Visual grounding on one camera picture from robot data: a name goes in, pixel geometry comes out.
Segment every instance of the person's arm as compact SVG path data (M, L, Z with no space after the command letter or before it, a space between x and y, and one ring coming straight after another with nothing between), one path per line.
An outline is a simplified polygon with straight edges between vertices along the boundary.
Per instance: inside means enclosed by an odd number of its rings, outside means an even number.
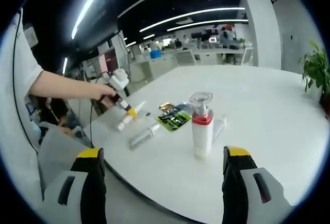
M65 78L42 71L30 87L30 94L38 97L59 99L87 98L99 100L102 95L115 95L116 92L106 85Z

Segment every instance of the ceiling light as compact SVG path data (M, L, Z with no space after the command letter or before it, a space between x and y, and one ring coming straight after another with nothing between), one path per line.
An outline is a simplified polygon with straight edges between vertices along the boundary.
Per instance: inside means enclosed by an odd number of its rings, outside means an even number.
M148 26L146 28L143 28L142 30L140 30L140 32L143 32L143 31L145 31L147 29L150 29L152 27L155 27L157 25L160 25L160 24L163 24L163 23L166 23L166 22L175 20L175 19L184 18L184 17L190 16L190 15L195 15L195 14L204 13L204 12L211 12L211 11L230 11L230 10L245 10L245 8L244 7L227 7L227 8L215 8L215 9L207 9L207 10L201 10L201 11L194 11L194 12L190 12L190 13L187 13L187 14L179 15L179 16L176 16L176 17L173 17L173 18L170 18L170 19L165 19L163 21L160 21L158 23L155 23L153 25L150 25L150 26Z
M131 43L129 43L128 45L126 45L126 47L132 46L132 45L134 45L134 44L136 44L136 42L131 42Z
M194 25L200 25L200 24L210 24L210 23L226 23L226 22L248 22L248 19L222 19L222 20L211 20L211 21L204 21L204 22L198 22L198 23L193 23L193 24L186 24L174 28L170 28L167 31L172 31L175 29L181 29L185 27L190 27Z
M146 40L146 39L151 38L151 37L154 37L154 36L155 36L155 34L152 34L150 36L144 37L143 39Z
M81 13L78 16L78 20L76 22L76 24L74 25L74 28L72 30L71 33L71 38L72 40L74 39L74 37L76 36L76 33L78 31L78 25L81 23L81 21L83 20L84 16L86 15L88 9L90 8L90 6L92 5L92 3L94 2L94 0L87 0L86 3L84 4L84 7L81 10Z
M63 70L62 70L62 74L65 74L65 70L67 68L67 64L68 64L68 58L64 58L64 64L63 64Z

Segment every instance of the spray bottle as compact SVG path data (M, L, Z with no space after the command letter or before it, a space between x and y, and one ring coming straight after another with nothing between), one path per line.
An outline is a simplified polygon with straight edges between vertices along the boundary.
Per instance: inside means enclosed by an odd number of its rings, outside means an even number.
M197 92L190 98L194 107L192 114L194 154L200 158L205 158L212 148L214 113L206 105L212 97L212 93Z

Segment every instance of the blue container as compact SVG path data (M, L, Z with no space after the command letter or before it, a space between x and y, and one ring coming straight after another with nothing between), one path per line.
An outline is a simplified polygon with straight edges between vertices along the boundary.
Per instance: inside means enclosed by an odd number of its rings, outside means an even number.
M150 52L151 59L156 59L161 57L161 51L160 50L153 50Z

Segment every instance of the white round table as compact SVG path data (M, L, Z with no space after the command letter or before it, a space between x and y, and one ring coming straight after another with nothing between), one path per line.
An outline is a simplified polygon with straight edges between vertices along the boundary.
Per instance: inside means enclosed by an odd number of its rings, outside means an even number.
M93 143L105 160L140 193L163 207L204 223L223 216L223 147L247 149L258 167L266 168L296 205L306 195L322 164L328 121L304 92L301 75L257 67L179 67L128 98L132 106L160 114L157 106L189 101L197 91L213 93L215 117L227 126L205 160L193 155L191 122L175 132L161 127L153 140L131 151L128 138L139 121L122 133L113 126L123 111L113 108L92 122ZM89 126L85 128L89 135Z

